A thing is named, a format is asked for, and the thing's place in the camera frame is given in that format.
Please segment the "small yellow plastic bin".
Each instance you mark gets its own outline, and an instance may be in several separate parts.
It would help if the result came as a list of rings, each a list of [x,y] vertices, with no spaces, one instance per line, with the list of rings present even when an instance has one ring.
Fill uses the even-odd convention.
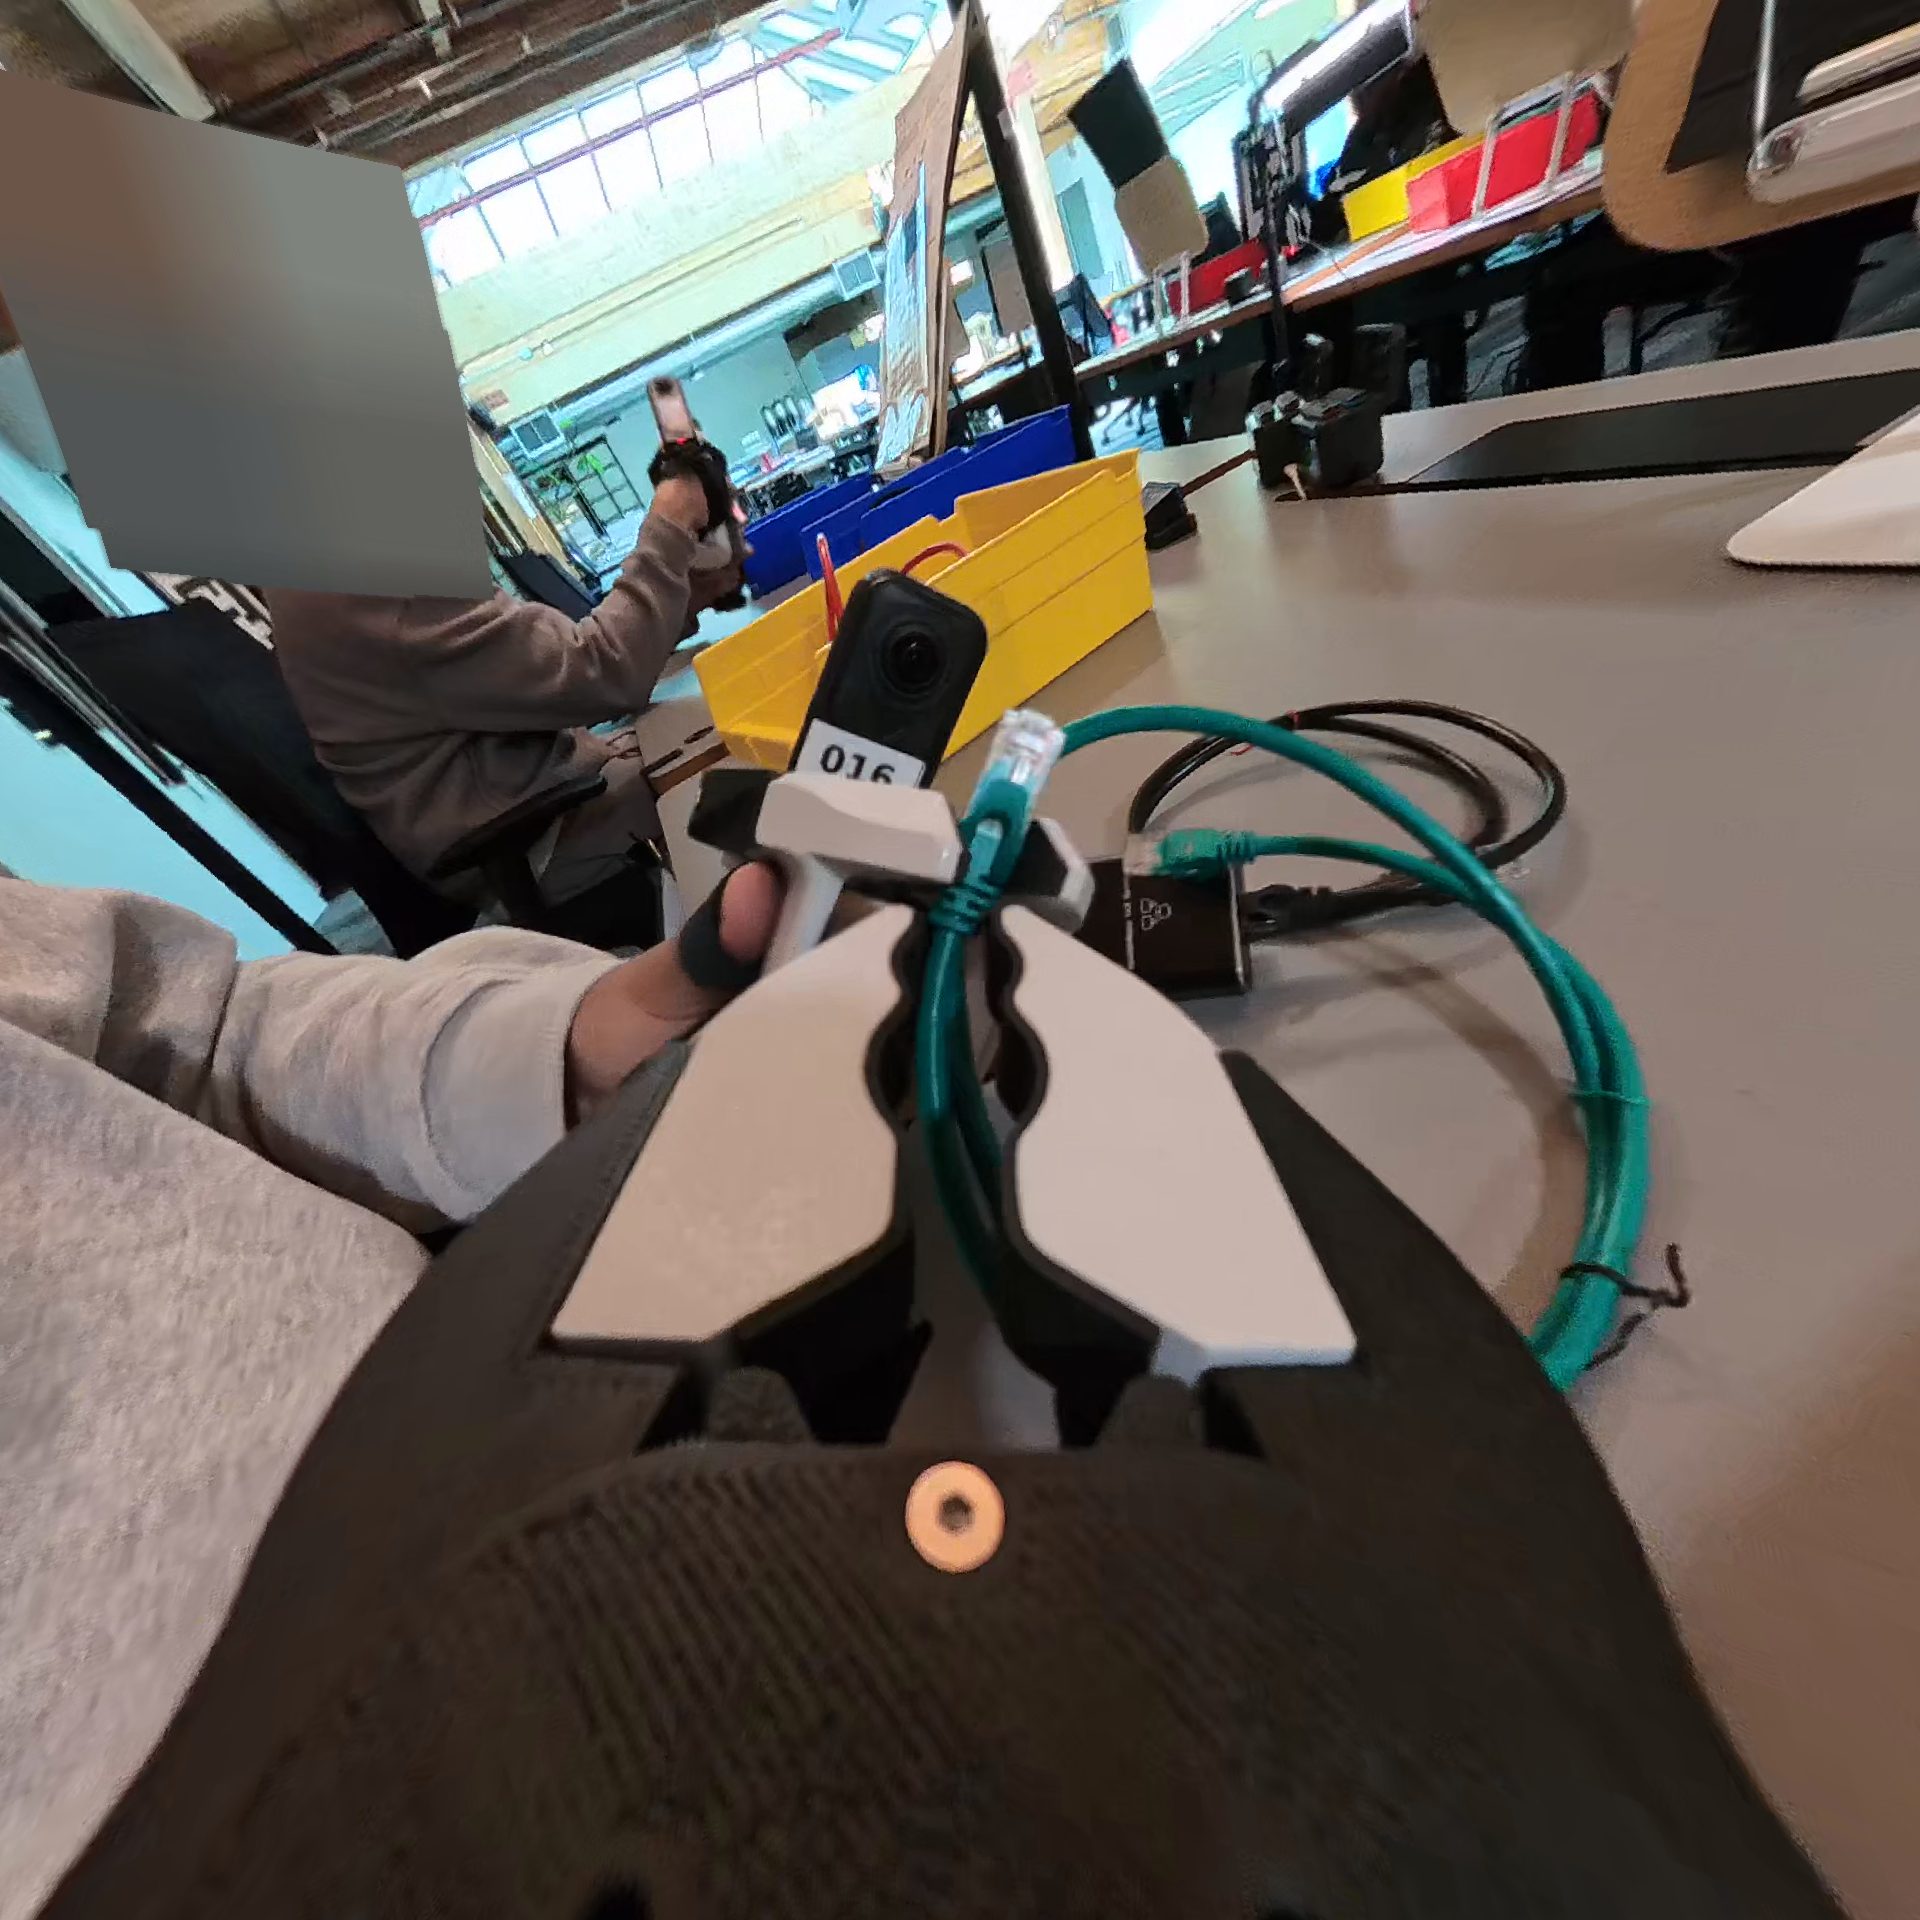
[[[1357,182],[1338,196],[1348,241],[1359,244],[1381,232],[1404,227],[1411,220],[1413,184],[1460,155],[1476,155],[1480,146],[1483,135],[1453,138],[1426,154],[1381,171],[1376,177]]]

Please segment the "person's grey sweatshirt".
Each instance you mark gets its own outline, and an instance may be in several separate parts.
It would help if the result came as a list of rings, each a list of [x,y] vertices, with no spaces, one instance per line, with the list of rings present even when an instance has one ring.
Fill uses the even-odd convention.
[[[294,1459],[425,1266],[360,1206],[5,1031],[5,1916],[168,1730]]]

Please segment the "blue plastic bin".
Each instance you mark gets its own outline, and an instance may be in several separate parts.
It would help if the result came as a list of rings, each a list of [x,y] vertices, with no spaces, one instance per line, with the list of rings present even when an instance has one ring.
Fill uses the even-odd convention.
[[[947,519],[967,495],[1070,468],[1079,456],[1077,411],[1068,403],[949,447],[810,522],[801,533],[806,575],[825,580],[823,539],[828,559],[842,567],[921,519]]]
[[[749,522],[742,533],[750,547],[742,567],[749,597],[768,599],[806,577],[810,559],[817,558],[819,525],[847,509],[862,507],[878,485],[880,479],[872,470],[861,472],[803,492]]]

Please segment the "black twist tie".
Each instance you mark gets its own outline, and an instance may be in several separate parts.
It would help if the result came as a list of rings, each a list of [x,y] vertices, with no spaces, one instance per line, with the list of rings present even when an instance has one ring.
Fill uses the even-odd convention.
[[[1559,1275],[1559,1291],[1573,1297],[1583,1289],[1609,1287],[1617,1302],[1639,1304],[1640,1318],[1684,1309],[1695,1300],[1695,1287],[1676,1241],[1665,1244],[1662,1260],[1667,1280],[1661,1281],[1643,1281],[1604,1260],[1573,1260]]]

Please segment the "black desk clamp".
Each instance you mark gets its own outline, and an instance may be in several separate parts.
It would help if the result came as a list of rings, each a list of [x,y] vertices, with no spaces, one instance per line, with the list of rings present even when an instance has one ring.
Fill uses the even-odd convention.
[[[1257,403],[1246,428],[1264,492],[1321,498],[1381,477],[1385,431],[1382,396],[1376,391],[1289,391]]]

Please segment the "black office chair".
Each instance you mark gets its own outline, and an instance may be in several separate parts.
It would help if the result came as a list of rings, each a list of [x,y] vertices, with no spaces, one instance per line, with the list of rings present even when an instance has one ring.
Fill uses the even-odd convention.
[[[355,896],[399,956],[478,924],[507,924],[592,947],[646,947],[666,936],[664,869],[650,852],[581,893],[545,899],[532,852],[545,831],[606,791],[577,773],[498,803],[414,873],[325,772],[267,646],[201,597],[128,618],[58,626],[51,647],[117,722],[209,780],[267,831],[327,897]]]

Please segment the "black board with brown edge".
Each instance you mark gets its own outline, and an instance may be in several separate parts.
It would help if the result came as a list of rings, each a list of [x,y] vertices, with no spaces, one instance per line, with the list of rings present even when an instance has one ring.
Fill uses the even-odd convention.
[[[1718,250],[1865,206],[1913,198],[1917,165],[1797,204],[1746,190],[1764,1],[1661,1],[1637,11],[1602,142],[1614,225],[1658,251]]]

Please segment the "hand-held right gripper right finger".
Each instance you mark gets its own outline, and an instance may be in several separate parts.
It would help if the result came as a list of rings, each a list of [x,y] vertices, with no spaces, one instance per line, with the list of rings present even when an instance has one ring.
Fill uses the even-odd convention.
[[[1031,906],[986,938],[1005,1327],[1058,1379],[1337,1367],[1359,1335],[1225,1054]]]

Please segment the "person's left hand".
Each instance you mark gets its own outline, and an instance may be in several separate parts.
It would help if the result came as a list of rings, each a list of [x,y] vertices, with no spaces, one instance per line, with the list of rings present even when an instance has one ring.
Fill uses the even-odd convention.
[[[588,1121],[660,1050],[691,1037],[762,973],[787,884],[764,862],[725,875],[672,939],[606,972],[582,998],[564,1047],[571,1128]]]

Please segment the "black network splitter box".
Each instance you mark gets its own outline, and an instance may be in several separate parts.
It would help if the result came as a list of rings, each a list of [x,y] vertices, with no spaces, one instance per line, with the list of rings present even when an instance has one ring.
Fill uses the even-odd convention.
[[[1253,990],[1240,880],[1140,875],[1119,855],[1091,862],[1093,899],[1079,939],[1171,999]]]

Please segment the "red plastic bin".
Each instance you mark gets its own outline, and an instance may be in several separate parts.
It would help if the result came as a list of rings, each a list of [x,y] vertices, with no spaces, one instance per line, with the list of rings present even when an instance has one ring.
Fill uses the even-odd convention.
[[[1512,108],[1487,135],[1459,138],[1413,162],[1404,180],[1406,220],[1414,232],[1445,232],[1523,199],[1560,180],[1598,150],[1609,101],[1597,83],[1577,87],[1567,101],[1549,97]]]

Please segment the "cluttered work table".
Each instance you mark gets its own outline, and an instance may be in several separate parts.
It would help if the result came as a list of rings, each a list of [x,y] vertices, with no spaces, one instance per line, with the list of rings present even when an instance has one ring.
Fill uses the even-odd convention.
[[[1264,286],[1246,300],[1218,300],[1145,333],[1108,348],[1075,369],[1082,394],[1103,403],[1119,396],[1125,371],[1163,363],[1193,342],[1218,340],[1243,324],[1258,324],[1277,304],[1309,311],[1324,304],[1353,300],[1408,276],[1437,272],[1455,261],[1495,254],[1525,234],[1557,227],[1595,214],[1604,202],[1602,147],[1592,147],[1579,164],[1555,174],[1534,190],[1485,208],[1474,218],[1446,230],[1399,225],[1332,251],[1321,261],[1293,272],[1275,289]]]

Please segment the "black pole stand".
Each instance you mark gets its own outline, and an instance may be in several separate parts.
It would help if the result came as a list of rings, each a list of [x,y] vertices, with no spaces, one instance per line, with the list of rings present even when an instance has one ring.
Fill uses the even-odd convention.
[[[1040,388],[1050,409],[1067,407],[1075,456],[1089,462],[1093,460],[1091,409],[1079,383],[1053,286],[1053,266],[1044,250],[1040,192],[1048,192],[1050,184],[1043,180],[1040,187],[1034,185],[1034,170],[1020,150],[1014,106],[983,4],[951,1],[949,14],[964,49],[967,93],[993,170],[1003,224],[1014,247],[1039,351]]]

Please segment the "brown cardboard panel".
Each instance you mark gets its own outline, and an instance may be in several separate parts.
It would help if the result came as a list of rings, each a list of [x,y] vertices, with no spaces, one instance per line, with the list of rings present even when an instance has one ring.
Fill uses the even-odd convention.
[[[877,472],[897,479],[949,442],[949,198],[968,106],[975,5],[951,32],[895,120],[892,196],[880,276]]]

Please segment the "person's left forearm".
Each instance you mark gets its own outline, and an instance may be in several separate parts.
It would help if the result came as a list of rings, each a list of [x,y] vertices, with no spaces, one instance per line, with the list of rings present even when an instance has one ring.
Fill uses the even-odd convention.
[[[485,928],[414,959],[247,961],[185,907],[6,877],[5,1093],[30,1060],[139,1093],[408,1227],[485,1212],[569,1130],[569,1041],[613,956]]]

